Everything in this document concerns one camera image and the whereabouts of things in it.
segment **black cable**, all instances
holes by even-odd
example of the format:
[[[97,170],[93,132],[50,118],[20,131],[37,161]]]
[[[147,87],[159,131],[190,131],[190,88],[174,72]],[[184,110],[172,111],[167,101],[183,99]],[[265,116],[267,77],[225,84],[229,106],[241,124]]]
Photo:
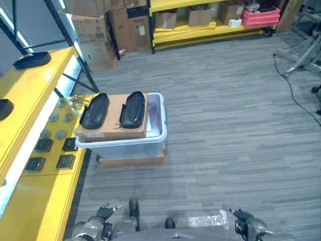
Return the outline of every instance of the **black cable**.
[[[300,106],[306,113],[308,113],[309,115],[311,115],[312,118],[313,118],[313,119],[318,123],[318,125],[321,127],[321,123],[314,117],[314,115],[311,114],[309,111],[307,111],[302,105],[300,105],[300,104],[295,100],[295,98],[294,98],[294,96],[293,96],[292,85],[291,85],[290,81],[288,80],[288,78],[287,78],[284,74],[281,74],[280,71],[279,71],[279,69],[277,68],[275,56],[276,56],[276,54],[273,54],[274,66],[275,66],[276,72],[277,72],[279,75],[281,75],[281,76],[286,80],[286,82],[288,83],[288,85],[290,86],[291,97],[292,97],[293,101],[294,101],[298,106]]]

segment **gray carpet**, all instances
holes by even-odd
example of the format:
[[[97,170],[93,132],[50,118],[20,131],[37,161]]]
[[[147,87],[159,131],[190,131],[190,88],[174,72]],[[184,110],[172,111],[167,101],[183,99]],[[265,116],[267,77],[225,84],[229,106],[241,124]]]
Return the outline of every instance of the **gray carpet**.
[[[320,240],[321,129],[292,101],[272,57],[276,48],[299,40],[286,33],[155,55],[131,53],[115,70],[93,73],[107,94],[163,94],[169,115],[166,160],[160,167],[107,170],[92,155],[79,179],[66,233],[101,204],[126,206],[136,197],[144,229],[163,227],[167,216],[215,214],[227,204],[264,219],[273,240]],[[292,64],[277,61],[282,72]],[[297,101],[314,113],[320,104],[310,90],[320,85],[320,74],[301,69],[290,81]],[[89,92],[77,87],[76,93]],[[111,221],[126,212],[123,208]],[[229,222],[228,229],[206,231],[241,240],[234,218]]]

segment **red box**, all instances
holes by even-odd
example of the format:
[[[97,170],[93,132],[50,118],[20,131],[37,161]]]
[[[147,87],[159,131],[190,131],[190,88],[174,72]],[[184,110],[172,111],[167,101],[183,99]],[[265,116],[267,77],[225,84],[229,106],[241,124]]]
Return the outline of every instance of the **red box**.
[[[247,10],[242,14],[242,25],[246,28],[259,28],[274,26],[279,23],[280,9],[275,8],[273,11],[264,13],[250,13]]]

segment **cardboard box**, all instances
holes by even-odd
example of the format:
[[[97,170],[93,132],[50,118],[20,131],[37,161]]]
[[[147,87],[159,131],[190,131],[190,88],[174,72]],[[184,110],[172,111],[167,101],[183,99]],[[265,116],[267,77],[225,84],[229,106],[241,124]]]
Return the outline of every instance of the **cardboard box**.
[[[73,15],[100,17],[105,14],[103,0],[64,0],[68,13]]]
[[[99,18],[73,15],[71,20],[79,43],[110,41],[104,15]]]
[[[189,26],[207,25],[212,18],[212,10],[191,10],[188,12]]]
[[[112,159],[112,160],[100,158],[99,162],[107,168],[118,168],[118,167],[162,165],[164,163],[164,160],[165,160],[165,156],[164,156],[164,150],[162,148],[160,154],[156,157]]]
[[[276,27],[277,32],[288,31],[295,20],[297,12],[302,7],[303,0],[289,0],[281,16],[280,22]]]
[[[228,25],[230,19],[239,19],[242,16],[245,3],[242,1],[226,1],[220,3],[219,20]]]
[[[146,0],[124,0],[126,8],[135,8],[139,6],[146,6]]]
[[[126,9],[108,12],[108,18],[114,31],[119,50],[136,51],[135,41],[129,25]]]
[[[174,29],[176,26],[177,13],[157,12],[155,28]]]
[[[144,138],[147,129],[147,94],[144,94],[145,115],[141,126],[135,129],[118,128],[122,105],[126,104],[126,100],[128,97],[129,94],[108,95],[109,107],[102,127],[96,130],[86,130],[79,125],[79,127],[75,130],[75,134],[86,142]]]
[[[105,12],[115,11],[125,8],[124,0],[104,0]]]
[[[106,71],[115,68],[117,56],[111,43],[81,43],[79,47],[91,71]]]
[[[131,31],[134,37],[136,50],[150,48],[150,36],[148,28],[148,16],[129,19]]]

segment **black metal frame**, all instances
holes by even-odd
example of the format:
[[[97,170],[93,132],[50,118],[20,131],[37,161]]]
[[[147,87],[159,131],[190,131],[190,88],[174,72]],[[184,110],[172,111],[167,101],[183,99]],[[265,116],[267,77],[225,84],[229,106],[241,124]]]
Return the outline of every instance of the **black metal frame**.
[[[56,41],[52,41],[52,42],[49,42],[49,43],[44,43],[44,44],[38,44],[38,45],[24,47],[20,43],[20,41],[18,40],[17,0],[12,0],[14,32],[12,32],[9,29],[9,27],[6,25],[6,23],[2,20],[2,18],[0,18],[0,27],[1,27],[1,29],[7,35],[7,37],[11,40],[11,42],[15,45],[15,47],[21,52],[22,55],[30,54],[30,52],[28,51],[28,49],[30,49],[30,48],[38,48],[38,47],[42,47],[42,46],[46,46],[46,45],[58,44],[58,43],[63,43],[63,42],[67,42],[67,44],[70,47],[74,46],[74,43],[73,43],[72,39],[70,38],[70,35],[69,35],[65,25],[61,21],[61,19],[59,17],[59,14],[57,13],[56,8],[53,5],[52,1],[51,0],[44,0],[44,2],[47,5],[47,8],[49,9],[49,11],[50,11],[54,21],[56,22],[59,30],[61,31],[62,35],[64,36],[63,40],[56,40]],[[92,87],[80,82],[78,79],[72,78],[71,76],[69,76],[67,74],[63,73],[63,75],[66,76],[67,78],[73,80],[76,84],[80,84],[81,86],[83,86],[83,87],[85,87],[85,88],[87,88],[87,89],[89,89],[89,90],[91,90],[93,92],[98,93],[99,89],[98,89],[97,85],[95,84],[94,80],[91,77],[91,74],[89,72],[89,68],[88,68],[87,64],[82,60],[82,58],[80,57],[79,54],[78,54],[78,57],[77,57],[77,61],[78,61],[79,65],[80,65],[80,67],[81,67],[81,70],[86,75],[86,77],[89,80],[89,82],[90,82]],[[56,88],[54,89],[54,91],[59,97],[63,97],[63,95]]]
[[[155,54],[155,47],[153,46],[153,40],[154,40],[154,23],[155,23],[155,13],[152,13],[152,16],[150,16],[150,0],[147,0],[147,7],[148,7],[148,25],[149,25],[149,37],[150,37],[150,48],[152,54]]]
[[[107,13],[105,13],[105,21],[106,21],[106,25],[109,26],[109,35],[111,37],[111,42],[112,42],[112,44],[114,46],[114,50],[115,50],[115,54],[116,54],[117,60],[120,60],[119,47],[117,45],[117,41],[116,41],[116,38],[115,38],[115,35],[114,35],[114,30],[113,30],[112,25],[111,25],[111,23],[109,21]]]

